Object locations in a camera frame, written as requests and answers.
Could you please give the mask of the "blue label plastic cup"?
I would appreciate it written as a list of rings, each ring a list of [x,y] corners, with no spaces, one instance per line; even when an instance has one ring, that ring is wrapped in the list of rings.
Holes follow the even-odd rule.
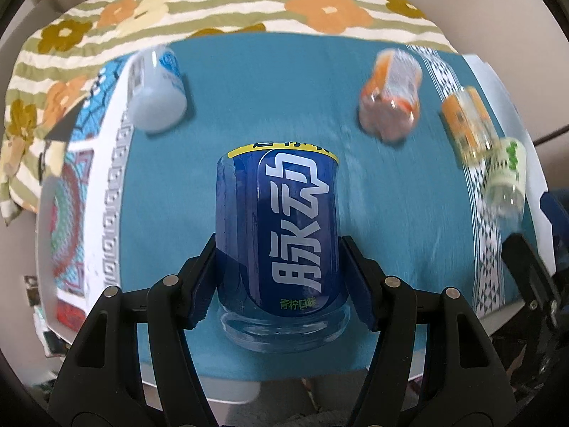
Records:
[[[312,350],[345,331],[336,155],[314,144],[256,143],[217,164],[219,318],[259,353]]]

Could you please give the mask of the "green label clear cup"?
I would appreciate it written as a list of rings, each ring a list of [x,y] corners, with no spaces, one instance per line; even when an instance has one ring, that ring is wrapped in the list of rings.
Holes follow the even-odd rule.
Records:
[[[526,203],[527,151],[515,138],[501,138],[490,156],[484,201],[498,217],[521,220]]]

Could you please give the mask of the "orange label clear cup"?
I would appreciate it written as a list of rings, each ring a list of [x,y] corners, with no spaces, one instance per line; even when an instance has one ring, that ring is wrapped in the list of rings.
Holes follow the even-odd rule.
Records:
[[[404,141],[420,118],[421,81],[422,69],[413,55],[394,48],[378,52],[360,96],[363,130],[383,143]]]

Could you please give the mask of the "white frosted plastic cup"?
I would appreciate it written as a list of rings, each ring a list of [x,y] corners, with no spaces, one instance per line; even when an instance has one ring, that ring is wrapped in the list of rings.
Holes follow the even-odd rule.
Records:
[[[187,108],[179,61],[168,45],[141,50],[128,72],[126,114],[145,133],[157,134],[174,126]]]

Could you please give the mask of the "yellow orange label cup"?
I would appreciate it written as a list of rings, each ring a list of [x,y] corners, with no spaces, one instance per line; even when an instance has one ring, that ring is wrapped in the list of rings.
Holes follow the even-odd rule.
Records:
[[[499,137],[476,88],[460,87],[446,97],[442,103],[442,114],[464,166],[477,165],[489,157]]]

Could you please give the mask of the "teal patterned tablecloth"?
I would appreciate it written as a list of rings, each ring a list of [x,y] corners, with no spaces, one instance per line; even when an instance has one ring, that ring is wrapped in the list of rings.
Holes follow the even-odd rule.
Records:
[[[552,230],[534,155],[524,212],[485,197],[443,114],[476,95],[501,142],[531,140],[474,55],[344,37],[245,33],[113,58],[79,91],[43,160],[38,278],[73,340],[103,290],[146,289],[213,247],[213,286],[185,338],[198,373],[265,381],[369,365],[377,337],[340,238],[410,287],[459,290],[476,316],[518,303],[501,244],[547,265]]]

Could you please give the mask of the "grey trousers leg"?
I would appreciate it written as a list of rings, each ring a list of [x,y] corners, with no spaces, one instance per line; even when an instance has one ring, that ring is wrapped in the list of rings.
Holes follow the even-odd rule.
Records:
[[[229,407],[225,426],[343,426],[355,407],[367,370],[260,384],[246,404]]]

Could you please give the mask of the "grey laptop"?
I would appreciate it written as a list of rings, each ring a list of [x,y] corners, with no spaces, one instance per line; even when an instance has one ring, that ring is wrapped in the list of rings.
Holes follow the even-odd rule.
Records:
[[[77,99],[72,108],[46,134],[45,149],[38,161],[40,183],[50,176],[58,178],[62,174],[65,153],[85,99],[85,96]]]

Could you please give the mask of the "floral striped bed quilt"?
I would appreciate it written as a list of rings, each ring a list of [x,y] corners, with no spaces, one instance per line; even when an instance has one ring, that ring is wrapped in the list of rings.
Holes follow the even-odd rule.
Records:
[[[88,0],[35,30],[9,67],[1,148],[1,216],[36,211],[58,153],[46,134],[78,98],[102,87],[109,61],[158,44],[240,32],[413,43],[450,42],[408,0]]]

